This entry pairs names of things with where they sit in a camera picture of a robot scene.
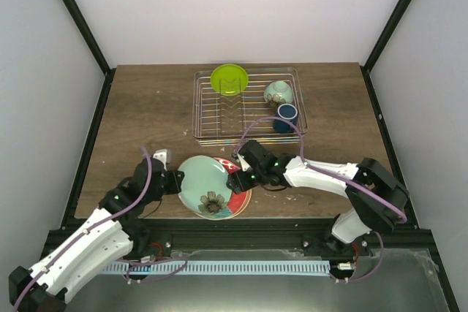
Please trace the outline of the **red rimmed plate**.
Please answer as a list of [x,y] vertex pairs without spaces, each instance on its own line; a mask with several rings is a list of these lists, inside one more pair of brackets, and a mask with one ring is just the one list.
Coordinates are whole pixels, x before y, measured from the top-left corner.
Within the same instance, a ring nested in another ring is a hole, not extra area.
[[[226,170],[229,174],[238,171],[240,167],[234,164],[231,161],[226,159],[222,159],[219,157],[215,158]],[[242,213],[252,198],[252,191],[248,190],[242,192],[240,194],[232,193],[230,200],[227,202],[227,206],[218,213],[215,214],[208,214],[208,213],[197,213],[197,215],[201,218],[212,220],[212,221],[221,221],[232,219]]]

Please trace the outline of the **pale teal floral plate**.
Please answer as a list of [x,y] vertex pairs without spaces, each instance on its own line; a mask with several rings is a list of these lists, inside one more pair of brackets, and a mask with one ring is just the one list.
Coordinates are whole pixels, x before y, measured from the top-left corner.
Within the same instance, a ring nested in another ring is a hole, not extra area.
[[192,212],[211,218],[227,209],[232,194],[229,173],[216,159],[193,156],[178,171],[184,174],[178,196]]

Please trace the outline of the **wire dish rack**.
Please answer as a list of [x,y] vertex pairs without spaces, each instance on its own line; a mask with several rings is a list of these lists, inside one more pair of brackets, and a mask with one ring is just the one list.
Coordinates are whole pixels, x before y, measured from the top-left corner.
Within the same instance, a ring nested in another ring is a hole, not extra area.
[[212,71],[195,73],[192,133],[202,146],[235,145],[245,130],[247,137],[265,144],[295,143],[296,132],[280,134],[272,121],[257,119],[275,115],[276,107],[267,103],[264,90],[272,83],[283,81],[292,89],[292,104],[298,109],[296,126],[301,134],[308,130],[306,110],[298,72],[292,67],[247,69],[246,89],[235,96],[223,96],[211,87]]

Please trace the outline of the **dark blue mug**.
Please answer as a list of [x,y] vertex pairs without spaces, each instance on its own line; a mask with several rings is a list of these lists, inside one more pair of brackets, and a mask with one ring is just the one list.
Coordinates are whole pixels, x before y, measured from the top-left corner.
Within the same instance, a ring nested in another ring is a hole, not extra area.
[[277,107],[276,119],[273,120],[273,129],[281,134],[293,131],[292,125],[297,124],[298,109],[293,104],[284,103]]

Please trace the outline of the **pale green ceramic bowl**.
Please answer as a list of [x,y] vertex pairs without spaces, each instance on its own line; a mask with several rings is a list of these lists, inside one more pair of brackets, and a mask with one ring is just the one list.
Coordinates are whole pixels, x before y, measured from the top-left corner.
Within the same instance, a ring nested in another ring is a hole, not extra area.
[[294,100],[292,88],[283,80],[276,80],[269,84],[264,90],[263,98],[267,104],[276,106],[292,104]]

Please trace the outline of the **lime green plate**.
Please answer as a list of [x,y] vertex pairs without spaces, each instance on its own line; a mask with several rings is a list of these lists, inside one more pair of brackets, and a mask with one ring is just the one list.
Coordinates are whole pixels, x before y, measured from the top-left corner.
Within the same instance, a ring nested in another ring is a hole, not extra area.
[[210,84],[222,96],[236,96],[247,88],[249,76],[239,65],[223,64],[211,73]]

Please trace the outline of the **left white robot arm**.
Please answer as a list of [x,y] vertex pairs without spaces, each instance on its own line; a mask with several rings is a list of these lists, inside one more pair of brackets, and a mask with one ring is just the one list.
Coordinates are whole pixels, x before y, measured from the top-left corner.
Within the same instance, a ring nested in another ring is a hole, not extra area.
[[106,193],[85,222],[29,269],[9,276],[14,311],[64,311],[73,297],[109,264],[145,256],[150,232],[140,218],[146,205],[180,190],[184,174],[167,170],[167,150],[157,151]]

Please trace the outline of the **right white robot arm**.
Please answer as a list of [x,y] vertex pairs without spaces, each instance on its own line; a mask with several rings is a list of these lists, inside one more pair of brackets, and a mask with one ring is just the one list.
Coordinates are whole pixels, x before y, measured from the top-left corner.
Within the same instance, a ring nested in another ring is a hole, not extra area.
[[236,158],[241,168],[227,179],[227,187],[236,194],[269,185],[316,189],[347,198],[351,210],[339,214],[322,239],[322,246],[335,256],[368,232],[387,234],[407,221],[407,188],[374,159],[330,164],[302,155],[275,156],[256,140],[244,144]]

